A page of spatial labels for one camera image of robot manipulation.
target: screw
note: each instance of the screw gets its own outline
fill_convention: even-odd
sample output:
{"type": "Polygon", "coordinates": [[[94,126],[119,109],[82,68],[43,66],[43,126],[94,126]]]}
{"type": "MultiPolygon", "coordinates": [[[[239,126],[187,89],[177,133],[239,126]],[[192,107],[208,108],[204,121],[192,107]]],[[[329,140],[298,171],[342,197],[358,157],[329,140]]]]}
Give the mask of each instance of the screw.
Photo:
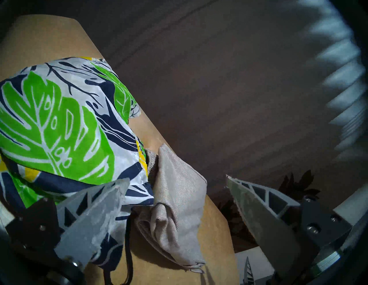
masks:
{"type": "Polygon", "coordinates": [[[309,230],[310,232],[312,232],[315,235],[319,233],[319,230],[314,226],[308,226],[307,230],[309,230]]]}
{"type": "Polygon", "coordinates": [[[71,256],[64,257],[64,260],[71,263],[71,264],[73,264],[75,267],[81,268],[81,266],[82,266],[82,264],[79,261],[74,260],[74,258],[71,257],[71,256]]]}
{"type": "Polygon", "coordinates": [[[333,222],[339,222],[339,221],[341,221],[341,218],[339,216],[337,216],[337,215],[332,215],[331,216],[331,221],[333,221],[333,222]]]}

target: patterned fabric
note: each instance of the patterned fabric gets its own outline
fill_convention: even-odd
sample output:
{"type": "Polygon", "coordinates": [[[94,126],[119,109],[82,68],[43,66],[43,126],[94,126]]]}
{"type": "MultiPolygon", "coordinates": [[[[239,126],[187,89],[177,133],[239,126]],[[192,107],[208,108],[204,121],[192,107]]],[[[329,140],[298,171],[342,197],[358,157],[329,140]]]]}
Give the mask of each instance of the patterned fabric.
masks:
{"type": "Polygon", "coordinates": [[[64,58],[0,82],[0,186],[17,212],[44,196],[130,178],[126,207],[93,261],[114,270],[128,205],[152,205],[142,143],[128,126],[140,109],[105,60],[64,58]]]}

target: tan surface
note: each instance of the tan surface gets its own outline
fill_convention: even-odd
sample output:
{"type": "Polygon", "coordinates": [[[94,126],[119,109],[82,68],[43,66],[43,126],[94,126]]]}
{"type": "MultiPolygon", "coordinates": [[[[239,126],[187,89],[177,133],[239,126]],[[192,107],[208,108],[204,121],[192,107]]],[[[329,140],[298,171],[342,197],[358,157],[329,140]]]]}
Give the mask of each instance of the tan surface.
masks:
{"type": "MultiPolygon", "coordinates": [[[[0,45],[0,80],[26,66],[70,56],[102,57],[77,21],[48,15],[22,16],[0,45]]],[[[131,119],[129,126],[152,151],[157,152],[159,146],[166,142],[145,113],[131,119]]],[[[208,196],[198,240],[207,262],[203,268],[205,275],[185,272],[156,252],[132,227],[132,284],[238,284],[236,259],[227,222],[208,196]]],[[[104,284],[100,268],[89,265],[85,273],[88,284],[104,284]]],[[[111,273],[113,283],[124,282],[126,274],[123,252],[117,270],[111,273]]]]}

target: gray fabric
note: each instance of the gray fabric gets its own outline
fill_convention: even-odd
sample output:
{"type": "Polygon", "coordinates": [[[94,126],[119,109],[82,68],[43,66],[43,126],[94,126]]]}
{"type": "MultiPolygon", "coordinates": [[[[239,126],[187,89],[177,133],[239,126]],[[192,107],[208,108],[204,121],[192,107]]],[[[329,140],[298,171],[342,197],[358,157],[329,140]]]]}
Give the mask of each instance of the gray fabric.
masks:
{"type": "Polygon", "coordinates": [[[156,181],[157,172],[159,170],[159,157],[156,153],[146,149],[146,162],[147,162],[147,172],[148,172],[148,182],[153,185],[156,181]]]}
{"type": "Polygon", "coordinates": [[[158,153],[153,207],[136,209],[135,225],[163,256],[193,272],[205,264],[197,233],[207,181],[163,144],[158,153]]]}

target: black cord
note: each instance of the black cord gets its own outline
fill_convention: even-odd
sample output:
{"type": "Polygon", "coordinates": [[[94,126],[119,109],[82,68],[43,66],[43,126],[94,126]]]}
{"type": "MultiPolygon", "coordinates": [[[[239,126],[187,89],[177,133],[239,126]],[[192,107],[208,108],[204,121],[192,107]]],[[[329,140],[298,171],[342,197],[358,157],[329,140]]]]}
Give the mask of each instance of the black cord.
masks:
{"type": "MultiPolygon", "coordinates": [[[[129,285],[133,279],[133,259],[132,259],[132,254],[130,252],[130,225],[131,225],[131,220],[129,216],[127,219],[127,228],[125,230],[125,255],[126,255],[126,260],[127,260],[128,276],[125,280],[125,283],[122,283],[122,285],[129,285]]],[[[111,282],[110,271],[106,271],[106,270],[103,271],[103,279],[105,281],[105,285],[114,285],[111,282]]]]}

